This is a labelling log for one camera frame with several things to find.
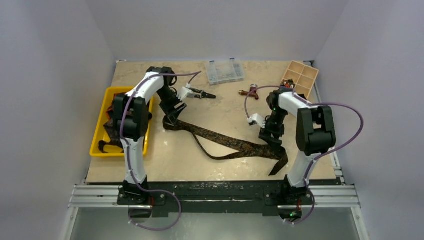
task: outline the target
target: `wooden organizer tray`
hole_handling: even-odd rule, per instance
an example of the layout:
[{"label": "wooden organizer tray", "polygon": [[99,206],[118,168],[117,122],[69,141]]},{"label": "wooden organizer tray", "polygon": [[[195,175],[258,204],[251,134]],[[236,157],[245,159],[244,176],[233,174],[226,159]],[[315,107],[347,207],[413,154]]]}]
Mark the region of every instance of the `wooden organizer tray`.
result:
[{"label": "wooden organizer tray", "polygon": [[293,79],[294,84],[296,84],[294,87],[296,93],[304,94],[306,99],[308,99],[314,87],[315,80],[317,80],[318,72],[319,70],[316,68],[298,61],[291,61],[282,77],[281,84],[283,84],[284,80]]}]

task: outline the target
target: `marble-patterned surface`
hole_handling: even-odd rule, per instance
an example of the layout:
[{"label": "marble-patterned surface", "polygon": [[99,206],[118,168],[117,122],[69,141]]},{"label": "marble-patterned surface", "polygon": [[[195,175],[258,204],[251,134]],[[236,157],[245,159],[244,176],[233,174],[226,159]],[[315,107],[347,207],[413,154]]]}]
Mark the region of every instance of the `marble-patterned surface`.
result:
[{"label": "marble-patterned surface", "polygon": [[[171,67],[176,73],[202,71],[193,80],[193,88],[205,90],[217,96],[216,99],[185,99],[187,108],[179,119],[233,138],[264,144],[258,138],[259,127],[249,126],[244,109],[245,97],[239,90],[247,91],[251,84],[258,86],[278,85],[289,65],[289,61],[246,61],[243,63],[246,78],[241,82],[210,86],[204,62],[119,62],[116,66],[112,86],[135,86],[144,77],[150,66]],[[177,90],[190,77],[179,77],[174,86]],[[259,100],[248,99],[249,114],[262,116],[271,113],[266,97],[273,88],[260,89]],[[186,131],[165,131],[162,127],[164,113],[159,107],[159,97],[154,103],[152,131],[144,164],[149,181],[223,181],[223,180],[277,180],[283,179],[296,159],[296,118],[286,117],[285,135],[282,146],[287,149],[289,163],[275,176],[268,173],[275,160],[249,157],[216,161],[208,158],[196,144],[193,136]],[[205,149],[214,156],[233,153],[234,150],[214,142],[200,139]],[[126,174],[123,158],[93,158],[87,176],[89,183],[121,182]],[[312,173],[312,179],[334,179],[335,173],[330,157],[322,158]]]}]

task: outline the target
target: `gray wall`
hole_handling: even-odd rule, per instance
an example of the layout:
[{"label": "gray wall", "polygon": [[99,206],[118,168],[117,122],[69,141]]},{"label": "gray wall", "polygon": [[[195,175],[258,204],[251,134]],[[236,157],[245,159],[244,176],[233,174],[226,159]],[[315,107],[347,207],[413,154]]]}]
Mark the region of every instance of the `gray wall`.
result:
[{"label": "gray wall", "polygon": [[117,59],[312,60],[348,0],[87,0]]},{"label": "gray wall", "polygon": [[58,239],[113,67],[84,0],[0,2],[0,239]]},{"label": "gray wall", "polygon": [[[423,13],[422,0],[351,0],[316,59],[322,98],[365,118],[362,135],[339,157],[374,240],[424,235]],[[336,113],[341,143],[359,121]]]}]

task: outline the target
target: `yellow plastic bin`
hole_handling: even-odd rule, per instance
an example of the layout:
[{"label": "yellow plastic bin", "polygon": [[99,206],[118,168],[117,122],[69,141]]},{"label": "yellow plastic bin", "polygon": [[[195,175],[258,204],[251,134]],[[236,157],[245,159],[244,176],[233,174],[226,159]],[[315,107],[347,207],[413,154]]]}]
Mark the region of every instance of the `yellow plastic bin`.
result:
[{"label": "yellow plastic bin", "polygon": [[[104,94],[103,104],[101,105],[100,115],[98,116],[97,126],[95,127],[93,141],[90,148],[90,156],[97,158],[112,158],[112,157],[124,157],[123,149],[118,146],[105,146],[105,151],[103,153],[99,150],[99,141],[110,142],[111,139],[108,136],[103,125],[109,121],[107,116],[107,110],[112,105],[115,94],[127,93],[131,91],[133,86],[113,86],[106,89]],[[152,97],[149,102],[148,111],[152,113],[153,110],[154,98]],[[147,154],[147,149],[149,147],[149,134],[150,134],[150,124],[148,124],[147,133],[144,137],[144,146],[143,146],[143,156]]]}]

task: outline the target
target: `cable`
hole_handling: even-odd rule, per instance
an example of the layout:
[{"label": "cable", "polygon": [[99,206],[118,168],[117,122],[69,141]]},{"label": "cable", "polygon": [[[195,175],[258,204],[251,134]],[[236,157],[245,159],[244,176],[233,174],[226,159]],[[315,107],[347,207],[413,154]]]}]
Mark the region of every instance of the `cable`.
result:
[{"label": "cable", "polygon": [[197,77],[197,75],[199,75],[202,71],[198,71],[198,72],[194,72],[194,75],[191,77],[191,79],[188,81],[188,84],[191,84],[193,79],[195,79],[195,77]]},{"label": "cable", "polygon": [[[250,118],[250,115],[249,115],[249,113],[248,113],[248,108],[247,108],[247,102],[248,102],[248,97],[249,97],[249,95],[250,94],[252,94],[254,91],[256,91],[256,90],[259,90],[259,89],[264,89],[264,88],[284,88],[284,87],[282,87],[282,86],[272,86],[272,85],[269,85],[269,86],[261,86],[261,87],[258,87],[257,89],[254,89],[254,90],[252,90],[252,91],[250,91],[248,94],[247,94],[247,96],[246,96],[246,99],[244,100],[244,110],[245,110],[245,112],[246,112],[246,115],[247,115],[247,118]],[[315,157],[310,163],[309,163],[309,165],[308,165],[308,167],[307,167],[307,169],[306,169],[306,172],[305,172],[305,175],[304,175],[304,180],[305,180],[305,187],[306,187],[306,189],[309,191],[309,194],[310,194],[310,196],[311,196],[311,199],[312,199],[312,207],[311,207],[311,209],[310,209],[310,211],[306,214],[306,216],[305,217],[302,217],[299,221],[297,221],[297,222],[291,222],[291,224],[293,224],[293,225],[296,225],[296,224],[300,224],[300,223],[302,223],[303,221],[305,221],[307,218],[309,218],[309,216],[312,214],[312,212],[314,211],[314,208],[315,208],[315,196],[314,196],[314,194],[312,193],[312,191],[311,191],[311,189],[309,188],[309,184],[308,184],[308,182],[309,182],[309,180],[308,180],[308,175],[309,175],[309,172],[311,171],[311,168],[312,168],[312,166],[313,166],[313,164],[314,163],[316,163],[319,159],[321,159],[322,157],[325,157],[325,156],[327,156],[327,155],[330,155],[330,154],[332,154],[332,153],[334,153],[334,152],[336,152],[336,151],[338,151],[338,150],[340,150],[340,149],[342,149],[342,148],[344,148],[344,147],[346,147],[347,145],[349,145],[351,142],[353,142],[358,136],[359,136],[359,134],[362,132],[362,130],[364,129],[364,117],[362,116],[362,114],[356,109],[356,108],[354,108],[354,107],[352,107],[352,106],[349,106],[349,105],[346,105],[346,104],[343,104],[343,103],[336,103],[336,102],[320,102],[320,103],[311,103],[311,102],[309,102],[309,101],[307,101],[306,99],[304,99],[304,98],[302,98],[302,97],[300,97],[299,95],[297,95],[297,94],[295,94],[296,92],[295,92],[295,89],[293,89],[293,96],[296,98],[296,99],[298,99],[298,100],[300,100],[301,102],[303,102],[304,104],[306,104],[307,106],[311,106],[311,107],[313,107],[313,106],[323,106],[323,105],[326,105],[326,106],[339,106],[339,107],[344,107],[344,108],[347,108],[347,109],[350,109],[350,110],[352,110],[352,111],[354,111],[357,115],[358,115],[358,117],[359,117],[359,120],[360,120],[360,126],[359,126],[359,129],[357,130],[357,132],[355,133],[355,135],[353,135],[353,137],[351,137],[348,141],[346,141],[345,143],[343,143],[342,145],[340,145],[340,146],[338,146],[338,147],[336,147],[336,148],[334,148],[334,149],[332,149],[332,150],[330,150],[330,151],[328,151],[328,152],[326,152],[326,153],[323,153],[323,154],[321,154],[321,155],[319,155],[319,156],[317,156],[317,157]]]},{"label": "cable", "polygon": [[[128,111],[128,109],[130,108],[130,104],[131,104],[131,101],[133,100],[133,98],[134,98],[134,96],[138,93],[138,91],[140,90],[140,88],[147,82],[147,81],[149,81],[151,78],[154,78],[154,77],[159,77],[159,76],[174,76],[174,77],[184,77],[184,76],[197,76],[198,74],[200,74],[201,73],[201,71],[198,71],[198,72],[194,72],[194,73],[182,73],[182,74],[170,74],[170,73],[159,73],[159,74],[154,74],[154,75],[151,75],[151,76],[148,76],[147,78],[145,78],[145,79],[143,79],[141,82],[140,82],[140,84],[135,88],[135,90],[132,92],[132,94],[131,94],[131,96],[129,97],[129,99],[128,99],[128,102],[126,103],[126,105],[125,105],[125,109],[124,109],[124,111],[123,111],[123,116],[122,116],[122,124],[120,125],[120,128],[119,128],[119,136],[120,136],[120,138],[122,139],[122,140],[124,140],[125,141],[125,143],[127,144],[127,147],[126,147],[126,152],[127,153],[129,153],[130,152],[130,147],[131,147],[131,145],[130,145],[130,142],[124,137],[124,123],[125,123],[125,118],[127,117],[127,111]],[[177,204],[178,204],[178,208],[179,208],[179,210],[178,210],[178,216],[176,217],[176,220],[172,223],[172,224],[170,224],[169,226],[166,226],[166,227],[160,227],[160,228],[153,228],[153,227],[148,227],[148,226],[143,226],[143,225],[140,225],[140,224],[138,224],[138,223],[136,223],[136,222],[134,222],[132,219],[131,219],[131,216],[130,216],[130,212],[128,213],[128,216],[129,216],[129,222],[131,223],[131,224],[133,224],[133,225],[135,225],[136,227],[139,227],[139,228],[142,228],[142,229],[146,229],[146,230],[150,230],[150,231],[164,231],[164,230],[168,230],[168,229],[170,229],[170,228],[172,228],[173,226],[175,226],[175,224],[177,224],[178,223],[178,221],[180,220],[180,217],[181,217],[181,214],[182,214],[182,207],[181,207],[181,202],[180,202],[180,200],[178,199],[178,197],[177,196],[175,196],[172,192],[170,192],[170,191],[167,191],[167,190],[160,190],[160,189],[155,189],[155,190],[147,190],[147,189],[144,189],[142,186],[141,186],[141,184],[140,184],[140,181],[136,178],[136,176],[134,175],[134,172],[133,172],[133,168],[132,168],[132,166],[131,166],[131,161],[130,161],[130,154],[126,154],[126,161],[127,161],[127,164],[128,164],[128,170],[129,170],[129,172],[130,172],[130,175],[131,175],[131,177],[132,177],[132,179],[134,180],[134,182],[135,182],[135,184],[136,184],[136,186],[141,190],[141,191],[143,191],[143,192],[146,192],[146,193],[165,193],[165,194],[168,194],[168,195],[171,195],[173,198],[175,198],[175,200],[176,200],[176,202],[177,202]]]}]

